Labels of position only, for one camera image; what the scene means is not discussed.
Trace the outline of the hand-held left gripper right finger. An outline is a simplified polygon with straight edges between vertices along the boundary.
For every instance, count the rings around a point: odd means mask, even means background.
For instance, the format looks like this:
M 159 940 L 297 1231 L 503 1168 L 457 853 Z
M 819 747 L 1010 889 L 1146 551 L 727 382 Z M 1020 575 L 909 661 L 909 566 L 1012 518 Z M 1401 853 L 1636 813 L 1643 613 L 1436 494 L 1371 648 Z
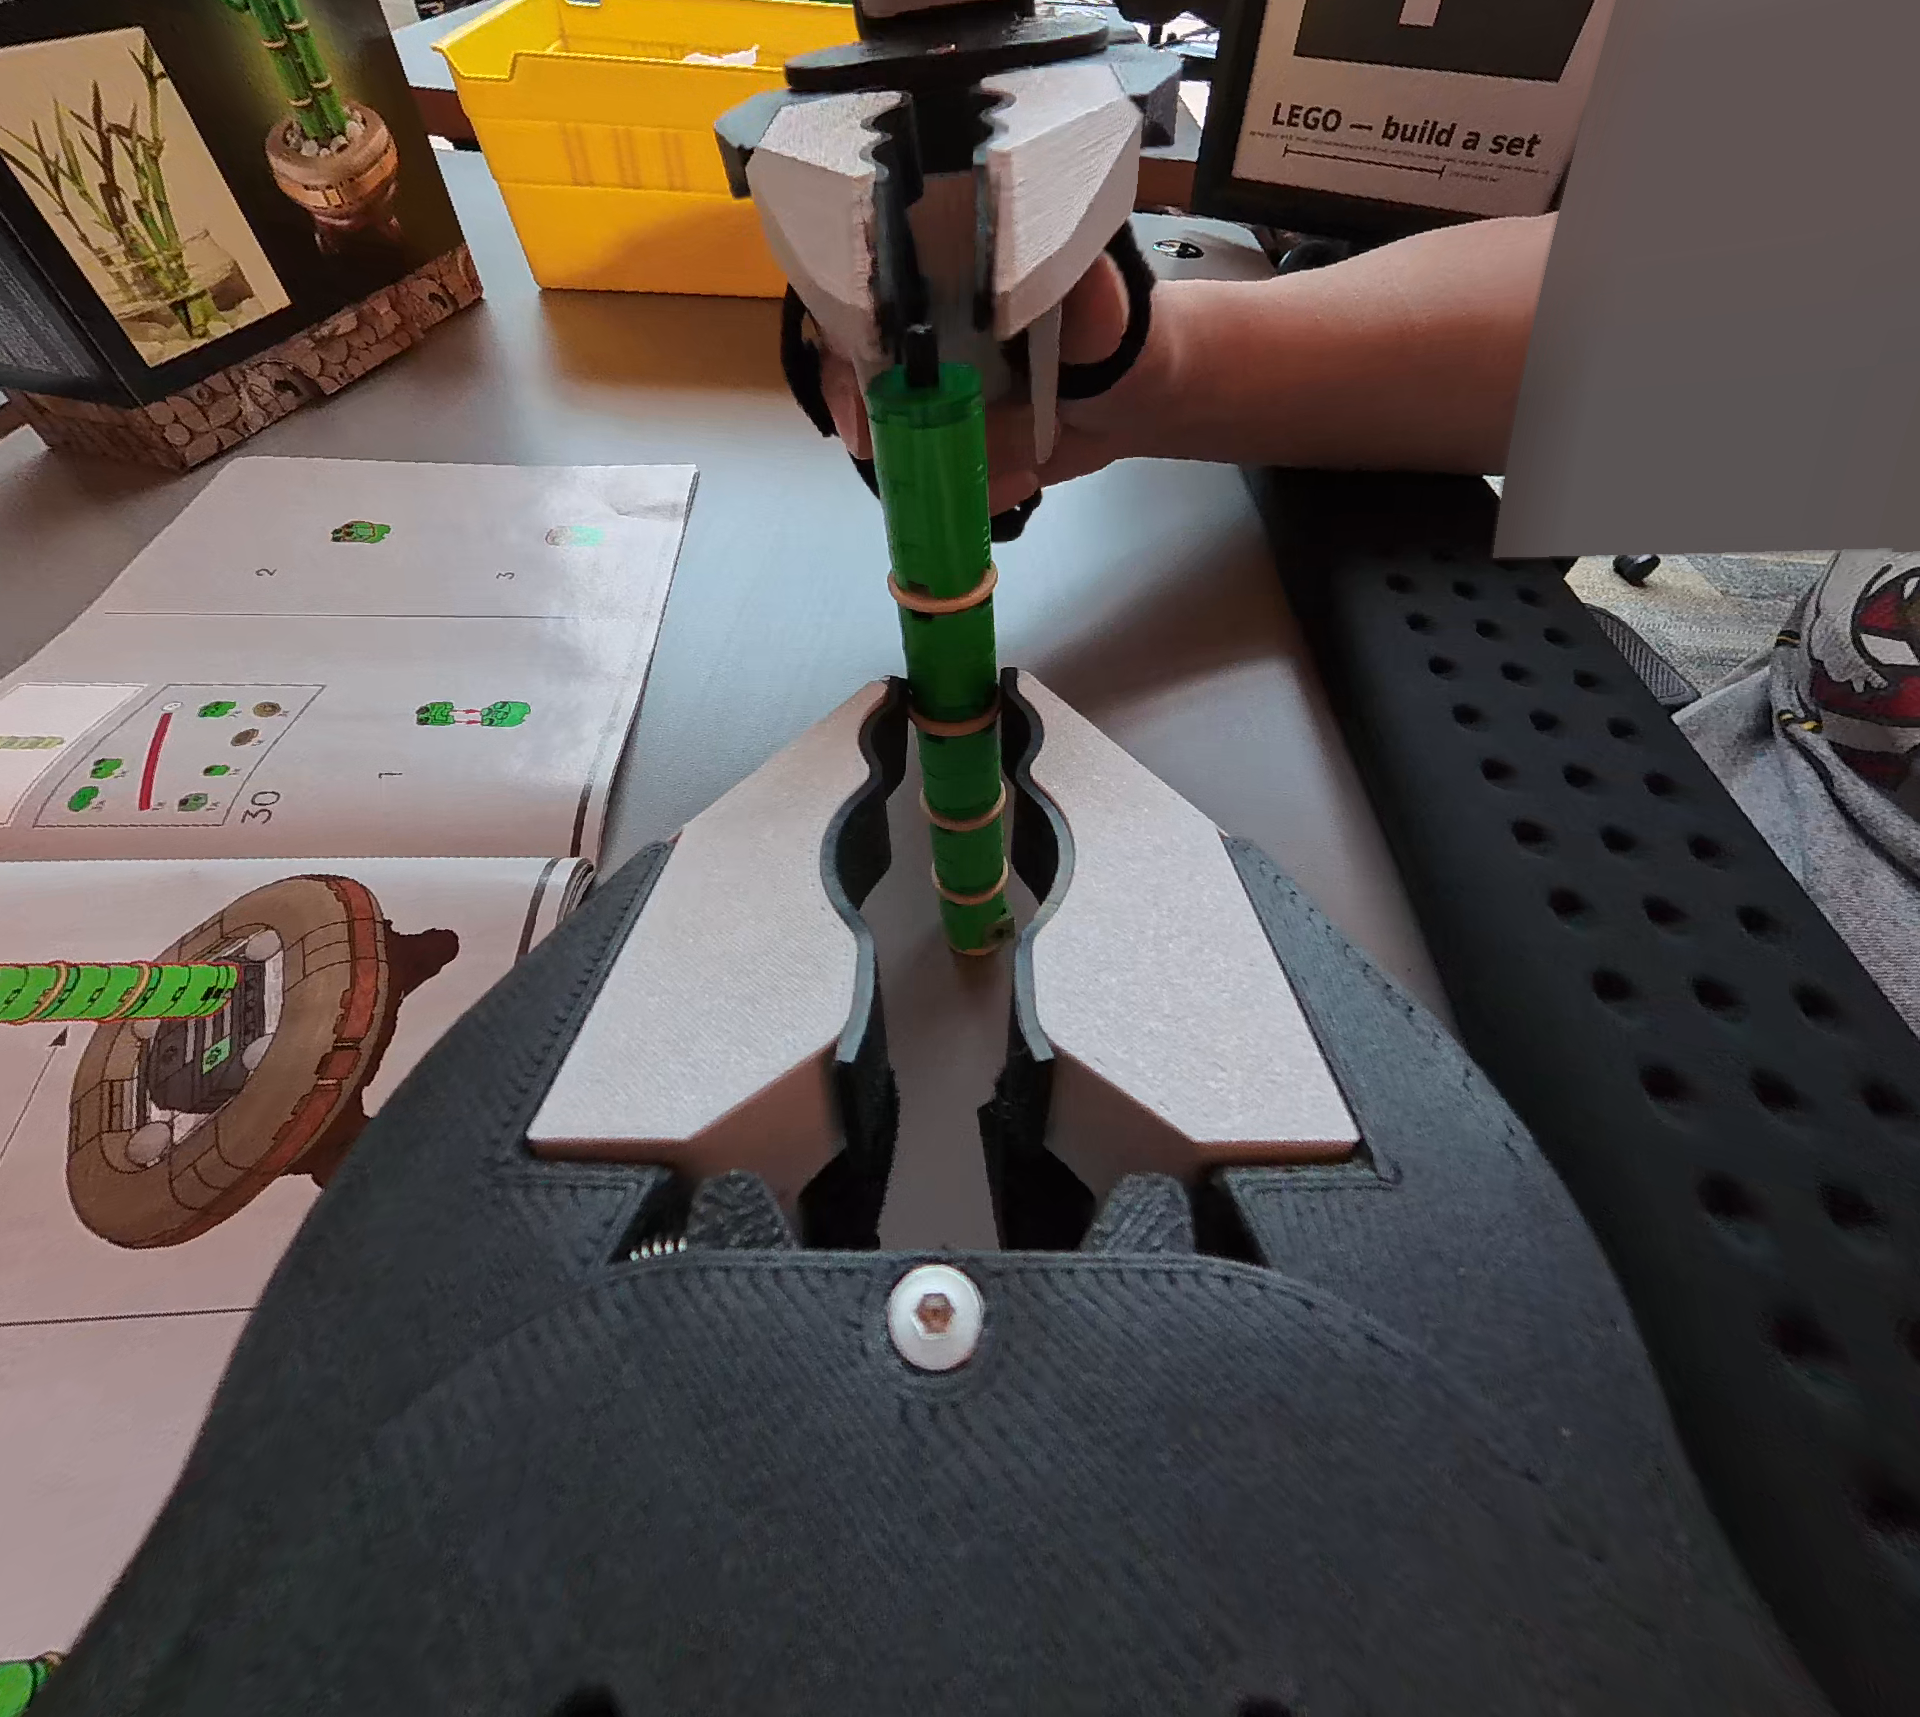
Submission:
M 1205 813 L 1033 673 L 1002 673 L 1010 1065 L 979 1108 L 1002 1249 L 1078 1249 L 1125 1175 L 1316 1168 L 1358 1116 Z

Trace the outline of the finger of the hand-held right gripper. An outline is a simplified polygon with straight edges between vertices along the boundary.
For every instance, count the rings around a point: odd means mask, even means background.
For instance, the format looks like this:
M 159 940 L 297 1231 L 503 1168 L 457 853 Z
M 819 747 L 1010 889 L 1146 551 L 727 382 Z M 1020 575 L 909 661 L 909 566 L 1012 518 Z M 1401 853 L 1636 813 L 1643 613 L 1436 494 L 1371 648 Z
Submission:
M 902 327 L 922 322 L 909 99 L 781 99 L 745 157 L 745 193 L 827 349 L 850 362 L 901 362 Z
M 1146 118 L 1113 60 L 1010 68 L 979 99 L 979 304 L 993 337 L 1020 337 L 1134 218 Z

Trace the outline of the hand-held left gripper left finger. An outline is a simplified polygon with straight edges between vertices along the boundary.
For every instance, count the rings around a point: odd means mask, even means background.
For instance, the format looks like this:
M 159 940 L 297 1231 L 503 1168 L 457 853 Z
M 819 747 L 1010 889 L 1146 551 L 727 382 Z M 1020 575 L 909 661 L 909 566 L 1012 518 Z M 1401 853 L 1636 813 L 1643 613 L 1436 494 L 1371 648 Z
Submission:
M 901 1144 L 865 901 L 890 868 L 901 678 L 858 687 L 668 853 L 531 1144 L 763 1175 L 801 1246 L 869 1249 Z

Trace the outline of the green toy brick bamboo stalk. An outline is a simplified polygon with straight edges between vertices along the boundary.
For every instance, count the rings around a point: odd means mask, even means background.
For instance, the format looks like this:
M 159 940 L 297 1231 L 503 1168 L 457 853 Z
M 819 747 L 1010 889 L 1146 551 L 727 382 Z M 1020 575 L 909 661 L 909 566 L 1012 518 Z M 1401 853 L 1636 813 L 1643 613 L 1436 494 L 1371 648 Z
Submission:
M 909 322 L 869 378 L 869 459 L 883 502 L 890 597 L 902 639 L 902 717 L 933 836 L 939 924 L 950 952 L 993 952 L 1010 914 L 1010 779 L 993 667 L 993 507 L 979 369 L 939 355 Z

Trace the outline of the person's right forearm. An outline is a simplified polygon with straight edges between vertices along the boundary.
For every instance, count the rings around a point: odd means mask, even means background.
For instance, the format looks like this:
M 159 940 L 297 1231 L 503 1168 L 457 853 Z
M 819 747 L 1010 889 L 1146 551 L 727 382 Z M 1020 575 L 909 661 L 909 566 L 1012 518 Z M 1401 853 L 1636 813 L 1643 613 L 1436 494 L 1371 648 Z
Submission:
M 1281 464 L 1501 472 L 1555 213 L 1281 273 Z

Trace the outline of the grey desk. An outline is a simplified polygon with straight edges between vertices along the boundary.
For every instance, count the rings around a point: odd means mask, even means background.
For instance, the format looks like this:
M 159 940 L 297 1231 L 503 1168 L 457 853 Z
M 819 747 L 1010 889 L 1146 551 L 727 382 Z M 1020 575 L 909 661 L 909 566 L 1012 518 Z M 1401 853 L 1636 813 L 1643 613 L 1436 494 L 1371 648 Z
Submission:
M 693 519 L 652 687 L 604 815 L 604 868 L 791 747 L 858 678 L 901 673 L 879 502 L 791 408 L 772 304 L 551 295 L 493 169 L 447 157 L 479 309 L 366 382 L 270 428 L 236 459 L 693 459 Z M 1445 986 L 1333 719 L 1234 464 L 1125 459 L 1044 494 L 1002 559 L 1002 654 L 1261 844 L 1342 940 L 1445 1027 Z M 890 795 L 890 870 L 869 895 L 901 1168 L 883 1249 L 989 1249 L 993 1194 L 974 1115 L 1010 1050 L 1010 952 L 957 961 L 924 895 L 922 763 Z

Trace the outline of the person's right hand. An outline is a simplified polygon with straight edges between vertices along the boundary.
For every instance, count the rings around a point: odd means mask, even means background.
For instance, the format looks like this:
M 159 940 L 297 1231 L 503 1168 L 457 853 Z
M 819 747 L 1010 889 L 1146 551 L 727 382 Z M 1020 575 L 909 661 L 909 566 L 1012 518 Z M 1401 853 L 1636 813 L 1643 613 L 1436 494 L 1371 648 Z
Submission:
M 1225 382 L 1254 378 L 1261 309 L 1281 280 L 1162 280 L 1149 327 L 1134 369 L 1095 401 L 1059 401 L 1049 459 L 1033 438 L 1033 408 L 1012 394 L 989 411 L 989 507 L 1020 507 L 1059 478 L 1085 478 L 1113 459 L 1225 459 Z M 1065 369 L 1117 355 L 1125 273 L 1113 253 L 1065 295 Z M 869 411 L 850 355 L 820 349 L 827 434 L 850 459 L 869 459 Z

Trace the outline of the yellow plastic bin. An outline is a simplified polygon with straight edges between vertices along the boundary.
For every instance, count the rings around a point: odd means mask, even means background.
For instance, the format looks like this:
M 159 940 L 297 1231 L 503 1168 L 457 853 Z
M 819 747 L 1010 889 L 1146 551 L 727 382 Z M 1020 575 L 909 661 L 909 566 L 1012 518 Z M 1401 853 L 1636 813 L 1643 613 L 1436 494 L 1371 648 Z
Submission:
M 493 0 L 439 54 L 545 289 L 781 295 L 710 123 L 845 44 L 838 0 Z

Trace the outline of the building instruction booklet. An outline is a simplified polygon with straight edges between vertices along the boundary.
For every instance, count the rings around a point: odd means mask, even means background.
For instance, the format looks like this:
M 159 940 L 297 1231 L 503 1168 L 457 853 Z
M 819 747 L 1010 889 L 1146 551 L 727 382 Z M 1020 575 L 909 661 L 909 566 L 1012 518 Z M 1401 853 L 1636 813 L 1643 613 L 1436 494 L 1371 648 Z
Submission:
M 27 1712 L 367 1115 L 587 889 L 693 464 L 236 459 L 0 687 Z

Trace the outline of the person's grey printed shirt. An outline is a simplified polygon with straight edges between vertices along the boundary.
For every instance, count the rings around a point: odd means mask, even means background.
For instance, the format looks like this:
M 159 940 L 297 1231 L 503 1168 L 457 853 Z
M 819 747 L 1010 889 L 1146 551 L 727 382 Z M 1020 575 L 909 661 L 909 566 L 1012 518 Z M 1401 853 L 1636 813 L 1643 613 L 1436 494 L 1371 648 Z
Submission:
M 1920 1027 L 1920 559 L 1839 551 L 1681 725 Z

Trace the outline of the black bamboo set box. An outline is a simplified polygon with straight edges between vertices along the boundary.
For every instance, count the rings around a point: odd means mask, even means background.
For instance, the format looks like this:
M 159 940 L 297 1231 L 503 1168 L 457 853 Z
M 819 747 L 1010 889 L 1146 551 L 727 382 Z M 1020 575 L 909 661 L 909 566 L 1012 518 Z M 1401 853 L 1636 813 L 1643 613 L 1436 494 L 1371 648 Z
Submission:
M 479 304 L 377 0 L 0 0 L 0 382 L 206 464 Z

